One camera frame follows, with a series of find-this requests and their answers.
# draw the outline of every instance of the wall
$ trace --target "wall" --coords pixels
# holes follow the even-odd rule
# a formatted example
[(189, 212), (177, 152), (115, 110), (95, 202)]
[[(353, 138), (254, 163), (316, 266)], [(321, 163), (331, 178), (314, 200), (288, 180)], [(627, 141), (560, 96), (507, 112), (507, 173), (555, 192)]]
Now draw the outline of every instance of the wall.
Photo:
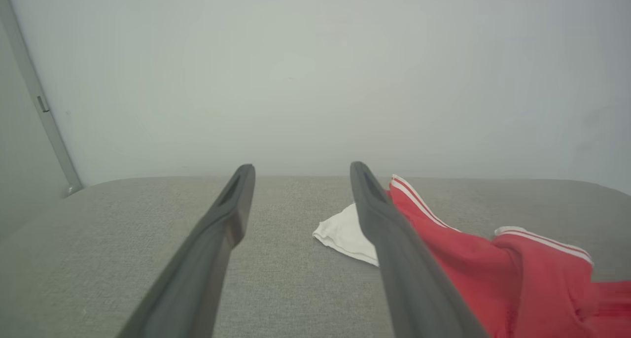
[(67, 186), (0, 20), (0, 241)]
[(86, 185), (569, 178), (631, 194), (631, 0), (12, 0)]

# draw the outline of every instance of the white cloth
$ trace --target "white cloth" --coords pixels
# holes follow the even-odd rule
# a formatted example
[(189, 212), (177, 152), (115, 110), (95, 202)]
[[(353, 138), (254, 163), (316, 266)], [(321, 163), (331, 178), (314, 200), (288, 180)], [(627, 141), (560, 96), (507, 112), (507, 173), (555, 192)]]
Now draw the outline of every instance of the white cloth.
[(361, 232), (354, 204), (321, 222), (314, 231), (314, 237), (342, 254), (379, 266), (375, 247)]

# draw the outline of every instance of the gray fabric surface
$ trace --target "gray fabric surface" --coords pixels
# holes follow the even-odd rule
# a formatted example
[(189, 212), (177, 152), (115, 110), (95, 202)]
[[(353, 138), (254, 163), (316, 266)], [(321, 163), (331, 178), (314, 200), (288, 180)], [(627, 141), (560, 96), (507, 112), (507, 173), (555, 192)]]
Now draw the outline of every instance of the gray fabric surface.
[[(144, 178), (65, 199), (0, 243), (0, 337), (114, 337), (228, 178)], [(590, 183), (407, 178), (435, 214), (491, 237), (521, 226), (581, 246), (595, 280), (631, 279), (631, 197)], [(345, 177), (259, 177), (216, 337), (391, 337), (379, 271), (311, 233)]]

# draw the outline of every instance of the white striped trim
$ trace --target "white striped trim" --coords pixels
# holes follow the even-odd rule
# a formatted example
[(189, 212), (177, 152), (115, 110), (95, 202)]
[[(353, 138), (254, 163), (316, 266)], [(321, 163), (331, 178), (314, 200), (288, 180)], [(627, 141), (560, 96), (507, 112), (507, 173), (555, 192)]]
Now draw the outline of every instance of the white striped trim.
[[(408, 188), (404, 187), (398, 181), (395, 181), (395, 179), (397, 179), (397, 180), (401, 181), (401, 183), (407, 185), (407, 187), (410, 188), (410, 190), (412, 190), (412, 192), (414, 192), (414, 194), (417, 195), (417, 196), (415, 197), (414, 195), (412, 195), (410, 193), (410, 191), (408, 190)], [(401, 190), (403, 192), (403, 194), (405, 194), (419, 208), (419, 210), (421, 210), (435, 224), (437, 224), (437, 225), (439, 225), (441, 227), (444, 227), (444, 228), (451, 228), (452, 230), (456, 230), (456, 231), (460, 232), (460, 230), (449, 226), (448, 224), (446, 224), (443, 221), (441, 221), (436, 215), (434, 215), (432, 210), (430, 210), (430, 208), (427, 206), (427, 204), (423, 201), (423, 198), (421, 198), (419, 193), (417, 193), (417, 191), (414, 190), (414, 187), (412, 187), (412, 185), (410, 185), (407, 181), (405, 181), (405, 179), (397, 176), (396, 174), (393, 174), (392, 175), (392, 181), (390, 181), (390, 186)]]
[(570, 244), (561, 243), (561, 242), (555, 241), (554, 239), (549, 239), (547, 237), (543, 237), (543, 236), (537, 235), (535, 233), (528, 232), (527, 230), (525, 230), (525, 229), (523, 229), (521, 227), (515, 227), (515, 226), (500, 227), (497, 230), (495, 230), (495, 235), (496, 236), (500, 236), (500, 235), (515, 235), (515, 236), (520, 236), (520, 237), (524, 237), (524, 238), (527, 238), (527, 239), (531, 239), (532, 241), (536, 241), (536, 242), (539, 242), (541, 244), (545, 244), (546, 246), (549, 246), (549, 247), (552, 247), (552, 248), (554, 248), (556, 250), (562, 251), (563, 253), (568, 253), (568, 254), (574, 255), (576, 257), (579, 257), (581, 259), (584, 259), (588, 263), (590, 263), (592, 266), (594, 266), (594, 262), (592, 261), (590, 255), (588, 254), (588, 252), (586, 252), (582, 248), (579, 248), (579, 247), (576, 247), (576, 246), (572, 246)]

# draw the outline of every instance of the red garment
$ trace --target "red garment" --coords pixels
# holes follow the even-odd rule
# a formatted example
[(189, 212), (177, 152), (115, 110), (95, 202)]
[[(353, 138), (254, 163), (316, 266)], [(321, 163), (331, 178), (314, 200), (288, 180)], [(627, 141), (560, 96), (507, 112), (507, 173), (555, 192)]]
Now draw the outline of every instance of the red garment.
[(631, 280), (592, 283), (581, 248), (516, 227), (462, 233), (398, 176), (389, 193), (490, 336), (631, 337)]

